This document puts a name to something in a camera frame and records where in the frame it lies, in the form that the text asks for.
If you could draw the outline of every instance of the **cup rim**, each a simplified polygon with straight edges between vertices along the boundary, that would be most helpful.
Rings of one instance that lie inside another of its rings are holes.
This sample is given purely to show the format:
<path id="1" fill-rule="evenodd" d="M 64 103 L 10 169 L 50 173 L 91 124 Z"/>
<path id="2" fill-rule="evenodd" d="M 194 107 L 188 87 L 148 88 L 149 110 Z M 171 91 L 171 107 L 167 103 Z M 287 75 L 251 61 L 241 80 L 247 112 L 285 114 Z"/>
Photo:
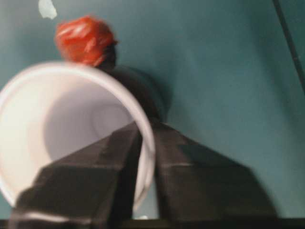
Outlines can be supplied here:
<path id="1" fill-rule="evenodd" d="M 71 62 L 45 62 L 31 66 L 15 75 L 0 91 L 0 115 L 10 94 L 14 93 L 19 85 L 39 75 L 43 75 L 44 73 L 50 74 L 52 72 L 75 74 L 98 84 L 112 93 L 133 117 L 142 135 L 142 149 L 144 149 L 141 150 L 139 159 L 138 176 L 134 195 L 133 210 L 136 210 L 146 197 L 153 180 L 155 167 L 155 142 L 153 130 L 148 117 L 136 98 L 126 87 L 112 76 L 101 70 Z M 17 193 L 14 194 L 10 191 L 9 185 L 6 182 L 7 179 L 1 174 L 2 171 L 0 168 L 0 190 L 9 204 L 13 207 L 17 200 Z"/>

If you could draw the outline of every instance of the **styrofoam cup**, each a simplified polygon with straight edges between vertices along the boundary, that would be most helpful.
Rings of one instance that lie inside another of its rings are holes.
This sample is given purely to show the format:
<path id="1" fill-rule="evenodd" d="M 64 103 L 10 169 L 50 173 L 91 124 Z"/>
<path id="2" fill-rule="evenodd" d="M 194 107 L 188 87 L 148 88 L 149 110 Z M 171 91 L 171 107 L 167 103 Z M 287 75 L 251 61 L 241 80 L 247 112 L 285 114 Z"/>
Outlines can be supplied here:
<path id="1" fill-rule="evenodd" d="M 51 62 L 22 71 L 0 92 L 1 191 L 14 206 L 42 167 L 132 121 L 143 138 L 136 209 L 155 163 L 153 131 L 136 98 L 105 72 L 78 64 Z"/>

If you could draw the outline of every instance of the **red object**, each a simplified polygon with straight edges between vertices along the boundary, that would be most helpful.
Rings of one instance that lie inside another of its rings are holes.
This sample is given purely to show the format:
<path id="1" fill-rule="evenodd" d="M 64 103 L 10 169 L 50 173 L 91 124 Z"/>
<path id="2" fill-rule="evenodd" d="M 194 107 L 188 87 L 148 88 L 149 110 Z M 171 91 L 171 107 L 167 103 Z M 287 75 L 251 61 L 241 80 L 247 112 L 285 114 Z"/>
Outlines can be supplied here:
<path id="1" fill-rule="evenodd" d="M 59 24 L 55 42 L 66 60 L 94 67 L 105 60 L 104 49 L 117 43 L 108 25 L 92 16 Z"/>

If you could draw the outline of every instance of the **black line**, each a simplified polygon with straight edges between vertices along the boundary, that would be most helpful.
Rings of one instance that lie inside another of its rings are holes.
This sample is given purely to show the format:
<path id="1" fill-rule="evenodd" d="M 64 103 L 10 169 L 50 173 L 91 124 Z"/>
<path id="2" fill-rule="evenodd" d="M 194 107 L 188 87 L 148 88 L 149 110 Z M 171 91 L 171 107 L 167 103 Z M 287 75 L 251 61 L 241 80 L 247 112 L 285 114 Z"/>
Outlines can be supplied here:
<path id="1" fill-rule="evenodd" d="M 291 56 L 292 56 L 292 60 L 295 64 L 295 69 L 296 69 L 297 74 L 299 76 L 299 80 L 300 80 L 303 92 L 305 93 L 305 74 L 304 74 L 302 64 L 299 60 L 299 57 L 298 57 L 298 54 L 297 54 L 297 51 L 296 51 L 293 38 L 292 38 L 291 33 L 289 31 L 288 25 L 286 23 L 285 16 L 284 16 L 282 8 L 281 8 L 281 4 L 280 4 L 279 0 L 273 0 L 273 4 L 274 4 L 274 7 L 275 7 L 277 16 L 279 18 L 279 21 L 281 23 L 281 26 L 282 26 L 282 29 L 283 29 L 283 32 L 284 32 L 284 35 L 285 35 L 285 38 L 286 38 L 286 42 L 288 44 L 288 47 L 289 47 L 289 50 L 290 50 L 290 53 L 291 53 Z"/>

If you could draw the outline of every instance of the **green wall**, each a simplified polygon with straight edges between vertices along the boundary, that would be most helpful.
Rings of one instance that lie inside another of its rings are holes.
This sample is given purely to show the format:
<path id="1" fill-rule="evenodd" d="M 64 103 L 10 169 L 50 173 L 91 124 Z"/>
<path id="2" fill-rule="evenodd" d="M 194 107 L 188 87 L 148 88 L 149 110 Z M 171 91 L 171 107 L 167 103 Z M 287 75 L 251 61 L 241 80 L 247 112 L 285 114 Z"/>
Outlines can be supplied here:
<path id="1" fill-rule="evenodd" d="M 252 168 L 281 217 L 305 216 L 305 97 L 271 1 L 53 2 L 51 21 L 36 0 L 0 0 L 0 86 L 60 58 L 56 23 L 96 14 L 116 32 L 119 63 L 159 85 L 171 126 Z"/>

